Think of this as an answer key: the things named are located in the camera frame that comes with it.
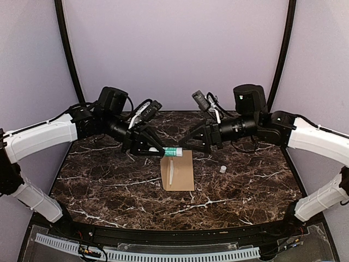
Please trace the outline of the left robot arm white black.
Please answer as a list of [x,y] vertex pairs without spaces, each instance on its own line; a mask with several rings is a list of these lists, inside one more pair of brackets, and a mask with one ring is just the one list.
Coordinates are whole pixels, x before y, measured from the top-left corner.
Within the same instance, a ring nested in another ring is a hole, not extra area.
[[113,138],[121,143],[122,152],[135,156],[164,156],[164,143],[147,124],[162,105],[146,99],[129,116],[122,116],[128,99],[126,92],[104,87],[94,102],[73,105],[55,118],[26,128],[1,131],[1,195],[15,197],[55,223],[56,230],[65,238],[75,236],[77,226],[68,219],[69,213],[23,178],[18,162],[47,148],[95,135]]

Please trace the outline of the brown paper envelope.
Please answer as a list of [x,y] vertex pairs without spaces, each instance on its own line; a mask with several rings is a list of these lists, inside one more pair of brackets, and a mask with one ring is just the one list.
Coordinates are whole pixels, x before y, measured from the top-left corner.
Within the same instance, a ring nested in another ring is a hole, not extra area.
[[[173,183],[169,185],[170,160],[174,161]],[[160,161],[161,179],[166,191],[194,191],[192,151],[184,150],[182,157],[164,157]]]

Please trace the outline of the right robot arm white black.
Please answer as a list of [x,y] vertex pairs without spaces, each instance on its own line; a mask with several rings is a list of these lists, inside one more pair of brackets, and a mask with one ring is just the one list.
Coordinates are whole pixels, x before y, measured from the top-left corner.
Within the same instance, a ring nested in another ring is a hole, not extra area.
[[233,89],[233,94],[239,117],[205,120],[190,128],[179,145],[210,153],[211,146],[221,149],[225,141],[256,136],[269,144],[313,152],[343,164],[325,186],[289,205],[278,225],[278,232],[284,237],[291,236],[316,214],[348,200],[348,135],[316,125],[302,115],[270,113],[262,86],[240,85]]

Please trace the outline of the white letter paper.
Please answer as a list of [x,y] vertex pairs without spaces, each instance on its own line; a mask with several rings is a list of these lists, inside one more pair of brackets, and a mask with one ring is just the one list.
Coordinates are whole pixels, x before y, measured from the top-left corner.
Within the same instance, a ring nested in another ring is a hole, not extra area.
[[172,159],[172,160],[170,160],[170,173],[169,173],[169,185],[170,185],[170,186],[171,186],[172,183],[173,183],[174,170],[175,170],[174,161],[173,161],[173,159]]

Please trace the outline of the green glue stick white cap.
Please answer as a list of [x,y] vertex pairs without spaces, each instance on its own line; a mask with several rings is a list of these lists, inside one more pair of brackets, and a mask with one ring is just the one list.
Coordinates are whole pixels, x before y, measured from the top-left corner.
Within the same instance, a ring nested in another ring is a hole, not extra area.
[[183,149],[181,147],[164,147],[165,157],[182,157]]

